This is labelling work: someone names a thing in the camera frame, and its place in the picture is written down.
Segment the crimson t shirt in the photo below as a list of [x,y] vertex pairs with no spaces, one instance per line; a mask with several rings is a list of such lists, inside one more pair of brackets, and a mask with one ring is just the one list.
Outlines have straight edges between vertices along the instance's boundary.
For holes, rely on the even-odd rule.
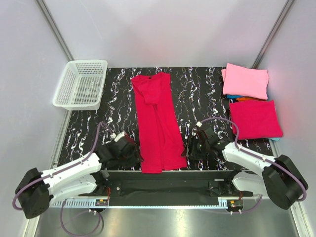
[[138,117],[143,173],[185,168],[184,144],[177,123],[170,74],[138,75],[131,80]]
[[278,122],[275,103],[270,101],[248,100],[229,104],[233,133],[238,140],[280,138],[283,131]]

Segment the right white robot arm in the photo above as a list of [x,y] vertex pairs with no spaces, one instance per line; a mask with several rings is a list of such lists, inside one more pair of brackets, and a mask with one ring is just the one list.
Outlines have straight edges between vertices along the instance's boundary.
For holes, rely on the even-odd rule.
[[191,159],[222,157],[244,167],[245,171],[235,171],[224,183],[225,192],[231,196],[240,191],[252,192],[268,197],[284,210],[307,196],[308,184],[288,156],[252,151],[229,138],[219,138],[211,127],[203,128],[201,122],[192,129],[182,155]]

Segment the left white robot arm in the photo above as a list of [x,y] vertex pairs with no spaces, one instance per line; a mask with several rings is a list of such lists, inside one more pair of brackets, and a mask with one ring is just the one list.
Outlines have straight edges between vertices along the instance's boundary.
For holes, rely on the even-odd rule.
[[13,208],[33,219],[59,201],[100,196],[106,191],[110,168],[131,167],[142,160],[134,140],[121,132],[109,143],[93,146],[92,151],[72,162],[45,171],[28,170],[15,190]]

